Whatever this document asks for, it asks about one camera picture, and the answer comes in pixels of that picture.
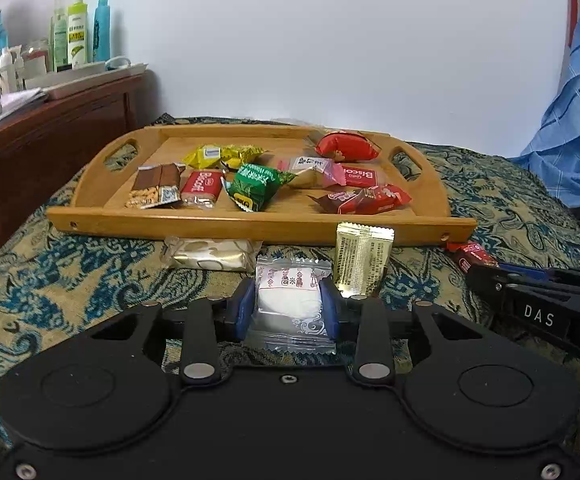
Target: green bottle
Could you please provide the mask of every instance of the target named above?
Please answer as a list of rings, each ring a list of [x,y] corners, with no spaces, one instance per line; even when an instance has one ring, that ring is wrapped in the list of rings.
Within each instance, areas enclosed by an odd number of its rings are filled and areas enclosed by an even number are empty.
[[[68,7],[68,64],[87,63],[87,4],[76,0]]]

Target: red snack package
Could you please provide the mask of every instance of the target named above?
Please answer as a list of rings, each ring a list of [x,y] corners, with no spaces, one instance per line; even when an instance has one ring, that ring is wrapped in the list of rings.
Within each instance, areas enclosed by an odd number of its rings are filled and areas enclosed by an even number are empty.
[[[352,187],[373,187],[380,184],[379,178],[374,170],[366,168],[353,168],[352,166],[342,166],[345,171],[345,185]]]
[[[446,249],[452,253],[452,259],[463,272],[468,272],[473,265],[487,265],[490,267],[499,267],[499,263],[486,253],[486,250],[475,242],[466,242],[464,244],[453,244],[448,242]]]
[[[221,170],[196,170],[181,189],[183,206],[211,208],[221,192]]]
[[[403,189],[392,184],[348,192],[330,193],[319,198],[310,196],[310,198],[324,208],[326,212],[340,215],[374,215],[384,211],[391,211],[412,200],[410,195]]]
[[[308,135],[320,156],[333,158],[335,162],[372,160],[379,155],[379,147],[361,134],[332,132],[327,134],[314,130]]]

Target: gold foil wrapper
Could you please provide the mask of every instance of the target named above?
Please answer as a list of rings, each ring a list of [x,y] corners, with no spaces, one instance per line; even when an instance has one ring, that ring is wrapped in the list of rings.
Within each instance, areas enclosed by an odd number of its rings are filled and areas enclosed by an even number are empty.
[[[351,222],[337,226],[334,283],[344,298],[377,293],[393,241],[393,229]]]
[[[261,242],[167,237],[161,263],[173,269],[254,272]]]

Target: paisley fabric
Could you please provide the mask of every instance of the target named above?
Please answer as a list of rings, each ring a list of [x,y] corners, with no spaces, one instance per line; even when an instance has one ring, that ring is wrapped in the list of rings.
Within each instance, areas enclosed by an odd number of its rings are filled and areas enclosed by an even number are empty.
[[[161,123],[237,122],[216,118]],[[580,266],[580,226],[526,170],[504,158],[452,146],[414,144],[436,168],[446,188],[453,216],[479,221],[474,239],[493,256],[529,266]],[[108,161],[121,168],[132,157],[121,152]],[[409,159],[395,165],[407,178],[417,172]],[[50,205],[70,201],[80,173],[35,211],[0,250],[0,377],[18,362],[57,344],[132,304],[158,300],[183,306],[194,298],[231,294],[245,276],[236,272],[167,270],[161,267],[161,242],[74,236],[58,232],[45,216]],[[269,256],[332,258],[332,248],[264,246]],[[475,322],[489,324],[487,307],[465,286],[464,276],[440,248],[393,248],[381,298],[393,309],[411,308],[413,300],[435,301]],[[566,364],[580,374],[580,363],[510,327],[506,335]],[[409,359],[403,342],[394,342],[400,370]],[[348,360],[352,344],[338,348]],[[164,369],[177,371],[180,342],[167,346]],[[222,346],[224,365],[319,364],[337,357],[253,351]],[[0,425],[0,455],[10,442]]]

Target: yellow snack package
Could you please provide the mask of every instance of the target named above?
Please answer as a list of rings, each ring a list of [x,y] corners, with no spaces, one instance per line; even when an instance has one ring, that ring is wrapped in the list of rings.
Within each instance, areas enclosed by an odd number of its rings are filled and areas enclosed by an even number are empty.
[[[183,162],[196,170],[216,168],[220,162],[230,168],[230,170],[237,170],[241,167],[241,164],[253,162],[264,151],[258,146],[236,146],[234,144],[216,146],[205,144],[188,153]]]

